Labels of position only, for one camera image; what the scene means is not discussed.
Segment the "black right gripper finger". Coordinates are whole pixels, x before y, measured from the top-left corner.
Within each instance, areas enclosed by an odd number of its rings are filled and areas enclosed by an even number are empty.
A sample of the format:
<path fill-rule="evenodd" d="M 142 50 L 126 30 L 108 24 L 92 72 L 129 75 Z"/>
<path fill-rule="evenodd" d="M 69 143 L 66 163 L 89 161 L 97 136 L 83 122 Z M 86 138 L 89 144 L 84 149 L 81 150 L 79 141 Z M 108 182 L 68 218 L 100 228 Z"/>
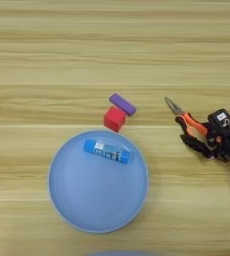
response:
<path fill-rule="evenodd" d="M 206 159 L 211 159 L 214 157 L 213 151 L 210 150 L 203 142 L 198 140 L 196 137 L 187 134 L 181 134 L 180 137 L 185 145 L 201 153 L 202 156 Z"/>
<path fill-rule="evenodd" d="M 210 122 L 202 123 L 201 127 L 202 127 L 201 133 L 204 136 L 216 136 L 217 135 L 217 131 L 216 131 L 215 127 Z"/>

